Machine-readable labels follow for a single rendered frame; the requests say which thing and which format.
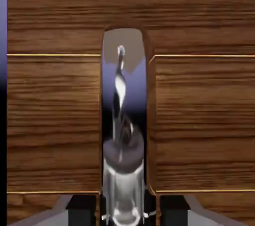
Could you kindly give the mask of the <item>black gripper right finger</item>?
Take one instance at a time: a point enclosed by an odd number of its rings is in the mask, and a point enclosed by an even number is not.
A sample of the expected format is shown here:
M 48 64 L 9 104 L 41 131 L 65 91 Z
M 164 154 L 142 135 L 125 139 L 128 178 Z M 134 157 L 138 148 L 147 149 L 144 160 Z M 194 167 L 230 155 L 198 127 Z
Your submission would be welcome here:
M 247 226 L 202 207 L 195 196 L 161 195 L 160 226 Z

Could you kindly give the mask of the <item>wooden cabinet door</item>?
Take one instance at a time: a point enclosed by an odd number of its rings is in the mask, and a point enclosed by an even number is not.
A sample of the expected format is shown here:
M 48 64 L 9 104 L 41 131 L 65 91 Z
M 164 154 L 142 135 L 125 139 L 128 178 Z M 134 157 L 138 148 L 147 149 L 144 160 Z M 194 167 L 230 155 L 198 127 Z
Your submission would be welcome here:
M 9 55 L 7 192 L 101 188 L 99 55 Z M 147 181 L 157 193 L 255 192 L 255 56 L 157 55 Z

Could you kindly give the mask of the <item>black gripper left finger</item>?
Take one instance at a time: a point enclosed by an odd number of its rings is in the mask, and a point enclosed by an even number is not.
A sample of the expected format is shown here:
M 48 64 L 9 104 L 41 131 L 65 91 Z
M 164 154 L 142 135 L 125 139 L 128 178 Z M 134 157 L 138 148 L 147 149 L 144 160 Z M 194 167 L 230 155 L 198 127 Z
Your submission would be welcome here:
M 9 226 L 96 226 L 95 210 L 93 195 L 62 195 L 53 208 Z

